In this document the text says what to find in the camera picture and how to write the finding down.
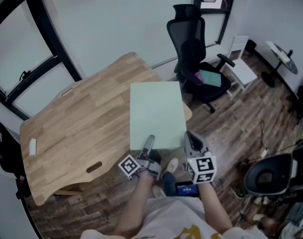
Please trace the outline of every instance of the black table stand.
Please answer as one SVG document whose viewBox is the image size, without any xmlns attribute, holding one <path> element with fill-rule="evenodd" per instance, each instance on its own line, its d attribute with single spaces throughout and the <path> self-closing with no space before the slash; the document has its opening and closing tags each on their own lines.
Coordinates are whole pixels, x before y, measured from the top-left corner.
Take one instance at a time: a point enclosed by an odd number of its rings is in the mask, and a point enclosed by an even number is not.
<svg viewBox="0 0 303 239">
<path fill-rule="evenodd" d="M 291 57 L 293 51 L 290 50 L 289 53 L 287 54 L 288 57 Z M 274 70 L 272 70 L 272 72 L 269 74 L 267 72 L 262 72 L 261 73 L 261 76 L 262 76 L 262 79 L 263 81 L 268 85 L 270 86 L 271 88 L 274 88 L 275 87 L 275 80 L 274 80 L 274 76 L 276 75 L 277 73 L 277 70 L 279 69 L 279 67 L 282 65 L 282 61 L 280 60 L 279 64 L 277 65 L 276 68 L 274 68 Z"/>
</svg>

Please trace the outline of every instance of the white sneaker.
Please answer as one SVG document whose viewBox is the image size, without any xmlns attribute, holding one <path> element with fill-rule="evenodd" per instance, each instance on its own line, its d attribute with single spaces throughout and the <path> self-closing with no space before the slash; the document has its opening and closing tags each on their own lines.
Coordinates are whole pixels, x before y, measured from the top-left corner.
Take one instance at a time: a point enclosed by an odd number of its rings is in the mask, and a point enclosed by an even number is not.
<svg viewBox="0 0 303 239">
<path fill-rule="evenodd" d="M 253 216 L 253 221 L 261 221 L 261 219 L 263 218 L 263 217 L 265 217 L 266 215 L 264 215 L 264 214 L 255 214 L 254 216 Z"/>
<path fill-rule="evenodd" d="M 174 157 L 173 159 L 171 159 L 167 165 L 167 168 L 165 170 L 165 172 L 170 172 L 170 173 L 174 173 L 177 168 L 179 166 L 179 159 L 177 159 L 176 157 Z"/>
<path fill-rule="evenodd" d="M 152 187 L 152 195 L 155 198 L 166 197 L 165 192 L 163 192 L 162 188 L 160 188 L 157 185 L 155 185 L 155 186 Z"/>
</svg>

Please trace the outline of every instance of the table handle hole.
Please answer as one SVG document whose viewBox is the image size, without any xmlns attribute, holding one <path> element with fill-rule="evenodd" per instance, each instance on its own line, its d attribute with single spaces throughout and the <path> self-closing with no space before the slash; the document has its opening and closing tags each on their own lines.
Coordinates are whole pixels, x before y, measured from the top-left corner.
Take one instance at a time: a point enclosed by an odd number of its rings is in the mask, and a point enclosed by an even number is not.
<svg viewBox="0 0 303 239">
<path fill-rule="evenodd" d="M 102 166 L 102 163 L 101 162 L 97 162 L 96 164 L 90 166 L 89 168 L 86 169 L 86 172 L 87 173 L 91 173 L 95 170 L 97 170 L 98 168 L 100 168 Z"/>
</svg>

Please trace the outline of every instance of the table top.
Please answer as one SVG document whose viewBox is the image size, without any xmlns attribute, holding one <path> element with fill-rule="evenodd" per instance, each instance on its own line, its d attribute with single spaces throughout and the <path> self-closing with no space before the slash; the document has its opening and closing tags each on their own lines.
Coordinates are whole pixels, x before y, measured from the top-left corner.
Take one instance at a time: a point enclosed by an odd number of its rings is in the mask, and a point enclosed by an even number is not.
<svg viewBox="0 0 303 239">
<path fill-rule="evenodd" d="M 276 44 L 275 44 L 275 46 L 278 48 L 279 51 L 283 51 L 283 52 L 287 55 L 286 51 L 283 50 L 280 46 L 278 46 L 278 45 L 276 45 Z M 274 55 L 277 57 L 277 59 L 278 59 L 279 61 L 281 61 L 282 64 L 283 64 L 287 69 L 289 69 L 293 74 L 298 74 L 298 73 L 299 73 L 299 71 L 298 71 L 298 69 L 297 69 L 297 67 L 296 67 L 296 65 L 295 65 L 295 63 L 294 63 L 294 61 L 292 60 L 292 58 L 290 58 L 291 60 L 290 60 L 288 63 L 284 63 L 284 62 L 281 60 L 281 58 L 280 58 L 272 49 L 271 49 L 271 51 L 274 53 Z"/>
<path fill-rule="evenodd" d="M 45 203 L 55 191 L 108 172 L 129 151 L 129 101 L 133 82 L 161 78 L 135 53 L 63 90 L 20 127 L 21 151 L 33 199 Z M 185 119 L 192 116 L 184 104 Z M 36 156 L 29 156 L 29 142 Z"/>
</svg>

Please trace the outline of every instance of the window frame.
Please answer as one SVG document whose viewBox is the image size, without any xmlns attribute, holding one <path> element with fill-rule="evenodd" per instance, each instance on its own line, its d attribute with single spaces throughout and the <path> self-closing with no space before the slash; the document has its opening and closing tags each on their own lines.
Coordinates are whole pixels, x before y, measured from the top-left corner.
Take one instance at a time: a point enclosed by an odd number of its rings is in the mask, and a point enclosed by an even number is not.
<svg viewBox="0 0 303 239">
<path fill-rule="evenodd" d="M 0 25 L 25 0 L 4 0 L 0 4 Z M 0 103 L 8 108 L 15 115 L 22 120 L 28 120 L 29 117 L 20 109 L 13 105 L 13 102 L 31 86 L 40 77 L 52 70 L 55 66 L 63 63 L 68 73 L 75 82 L 80 81 L 82 78 L 75 69 L 72 61 L 66 53 L 62 43 L 60 42 L 51 20 L 46 12 L 42 0 L 26 0 L 35 24 L 40 31 L 46 45 L 52 53 L 52 56 L 44 61 L 41 65 L 31 71 L 24 79 L 14 86 L 9 94 L 0 88 Z"/>
<path fill-rule="evenodd" d="M 206 14 L 224 14 L 225 15 L 219 37 L 218 37 L 217 41 L 215 41 L 216 44 L 221 44 L 221 41 L 223 39 L 225 30 L 226 30 L 226 26 L 229 21 L 230 13 L 232 10 L 233 1 L 234 0 L 226 0 L 226 2 L 228 4 L 227 8 L 221 8 L 221 9 L 203 8 L 203 9 L 201 9 L 202 0 L 194 0 L 194 5 L 196 5 L 201 10 L 202 15 L 206 15 Z"/>
</svg>

